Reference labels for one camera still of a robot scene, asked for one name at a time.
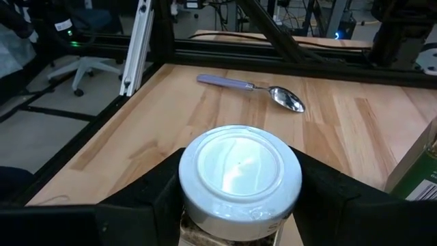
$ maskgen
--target white lid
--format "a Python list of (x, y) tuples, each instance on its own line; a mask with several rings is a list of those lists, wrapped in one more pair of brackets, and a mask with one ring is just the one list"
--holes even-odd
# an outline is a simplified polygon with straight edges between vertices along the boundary
[(291, 149), (250, 126), (222, 126), (200, 135), (185, 149), (179, 173), (194, 205), (240, 222), (288, 214), (302, 183)]

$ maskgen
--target spoon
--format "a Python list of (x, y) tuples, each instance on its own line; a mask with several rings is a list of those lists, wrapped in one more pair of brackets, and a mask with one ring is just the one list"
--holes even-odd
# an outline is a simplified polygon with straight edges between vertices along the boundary
[(286, 107), (289, 110), (303, 113), (305, 111), (305, 105), (293, 92), (279, 87), (270, 86), (268, 88), (258, 87), (252, 83), (246, 81), (240, 81), (236, 79), (228, 79), (223, 77), (218, 77), (209, 74), (199, 74), (197, 75), (197, 81), (202, 83), (209, 83), (212, 85), (221, 85), (225, 87), (232, 87), (242, 90), (253, 91), (255, 89), (266, 90), (270, 94), (270, 97), (280, 105)]

